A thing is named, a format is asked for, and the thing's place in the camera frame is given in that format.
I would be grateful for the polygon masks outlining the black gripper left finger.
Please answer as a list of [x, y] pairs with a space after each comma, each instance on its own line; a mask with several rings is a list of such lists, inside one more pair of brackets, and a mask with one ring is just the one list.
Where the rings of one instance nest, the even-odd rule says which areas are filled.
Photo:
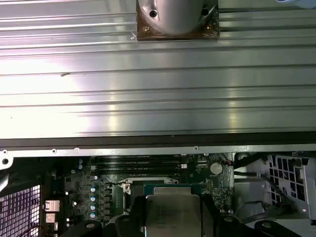
[[88, 230], [79, 226], [79, 237], [144, 237], [141, 228], [146, 223], [146, 197], [135, 198], [128, 214], [115, 216], [104, 227]]

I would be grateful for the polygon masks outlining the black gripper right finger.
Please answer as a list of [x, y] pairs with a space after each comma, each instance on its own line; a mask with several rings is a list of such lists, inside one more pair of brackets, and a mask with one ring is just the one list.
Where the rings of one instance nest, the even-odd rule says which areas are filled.
[[292, 230], [269, 220], [251, 228], [231, 215], [222, 215], [211, 195], [201, 196], [202, 233], [206, 237], [295, 237]]

